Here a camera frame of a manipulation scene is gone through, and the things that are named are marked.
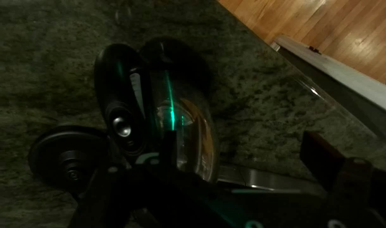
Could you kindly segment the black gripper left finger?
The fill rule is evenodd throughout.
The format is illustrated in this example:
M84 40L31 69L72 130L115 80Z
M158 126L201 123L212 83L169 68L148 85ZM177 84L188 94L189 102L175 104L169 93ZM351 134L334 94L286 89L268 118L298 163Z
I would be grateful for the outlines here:
M187 228L186 194L179 191L182 173L172 155L140 156L130 169L101 167L79 201L68 228L124 228L136 211L146 211L153 225Z

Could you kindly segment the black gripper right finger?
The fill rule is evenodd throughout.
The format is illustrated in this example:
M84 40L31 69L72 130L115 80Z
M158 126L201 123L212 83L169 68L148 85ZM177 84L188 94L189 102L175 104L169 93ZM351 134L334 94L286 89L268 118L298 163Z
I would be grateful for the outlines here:
M305 131L299 160L326 192L325 228L386 228L386 172Z

